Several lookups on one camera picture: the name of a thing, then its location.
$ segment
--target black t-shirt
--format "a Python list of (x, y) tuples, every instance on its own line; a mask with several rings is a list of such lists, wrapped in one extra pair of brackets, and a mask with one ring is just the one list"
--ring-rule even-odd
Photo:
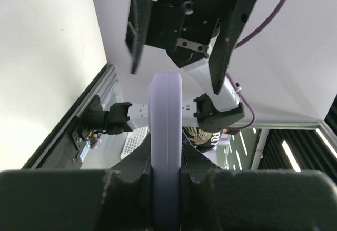
[(221, 135), (222, 131), (209, 133), (197, 127), (183, 128), (183, 142), (191, 142), (191, 144), (202, 153), (214, 149), (217, 146)]

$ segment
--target white table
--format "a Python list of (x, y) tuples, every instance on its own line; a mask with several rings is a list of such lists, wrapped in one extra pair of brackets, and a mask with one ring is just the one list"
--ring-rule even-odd
[[(258, 0), (241, 39), (258, 27), (279, 0)], [(256, 113), (255, 127), (316, 127), (337, 91), (337, 0), (287, 0), (257, 37), (232, 55), (229, 73)], [(116, 72), (125, 101), (147, 103), (156, 72), (176, 71), (166, 52), (145, 47), (137, 75), (124, 43), (130, 0), (94, 0), (107, 60)], [(184, 99), (203, 93), (182, 72)], [(238, 124), (249, 122), (251, 115)]]
[(21, 168), (106, 64), (93, 0), (0, 0), (0, 170)]

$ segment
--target person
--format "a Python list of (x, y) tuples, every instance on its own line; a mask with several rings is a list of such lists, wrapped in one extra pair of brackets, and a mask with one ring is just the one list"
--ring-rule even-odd
[(183, 144), (192, 144), (199, 152), (205, 153), (216, 150), (222, 134), (236, 135), (239, 130), (224, 129), (217, 133), (210, 133), (201, 130), (198, 127), (183, 128)]

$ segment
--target cable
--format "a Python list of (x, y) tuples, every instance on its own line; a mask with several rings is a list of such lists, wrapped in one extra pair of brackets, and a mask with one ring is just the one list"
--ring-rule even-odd
[[(280, 0), (279, 3), (276, 5), (275, 9), (271, 12), (271, 14), (267, 17), (267, 19), (265, 19), (265, 21), (258, 26), (250, 35), (248, 35), (247, 37), (243, 38), (241, 41), (239, 41), (235, 48), (239, 48), (242, 45), (244, 45), (245, 43), (247, 43), (248, 41), (250, 41), (252, 38), (254, 38), (256, 35), (258, 35), (258, 33), (260, 33), (265, 27), (267, 27), (267, 25), (275, 18), (275, 16), (279, 13), (279, 11), (281, 10), (281, 8), (283, 7), (284, 3), (286, 0)], [(233, 81), (233, 79), (230, 77), (229, 74), (226, 74), (228, 80), (231, 82), (232, 86), (234, 87), (235, 91), (237, 91), (237, 93), (239, 94), (240, 98), (242, 99), (242, 101), (246, 104), (246, 106), (248, 107), (248, 109), (251, 111), (252, 113), (252, 120), (245, 126), (242, 127), (229, 127), (229, 130), (242, 130), (245, 128), (250, 127), (251, 125), (253, 125), (253, 123), (255, 122), (255, 113), (254, 110), (252, 109), (252, 107), (249, 105), (249, 103), (247, 102), (247, 100), (245, 99), (245, 97), (242, 95), (242, 93), (240, 92), (240, 90), (238, 90), (235, 82)]]
[(243, 38), (241, 41), (239, 41), (235, 48), (239, 48), (242, 45), (244, 45), (245, 43), (247, 43), (248, 41), (250, 41), (252, 38), (254, 38), (258, 33), (260, 33), (265, 27), (267, 27), (267, 25), (275, 18), (275, 16), (279, 13), (279, 11), (281, 10), (281, 8), (283, 7), (284, 3), (286, 0), (280, 0), (279, 3), (276, 5), (275, 9), (271, 12), (271, 14), (267, 17), (267, 19), (265, 19), (265, 21), (258, 26), (250, 35), (248, 35), (247, 37)]

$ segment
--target white label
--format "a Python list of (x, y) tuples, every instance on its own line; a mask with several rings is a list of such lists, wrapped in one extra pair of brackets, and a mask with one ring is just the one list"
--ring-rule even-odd
[(83, 151), (82, 151), (82, 153), (80, 154), (81, 162), (84, 161), (84, 159), (85, 159), (86, 155), (88, 154), (89, 150), (90, 150), (90, 143), (87, 142)]

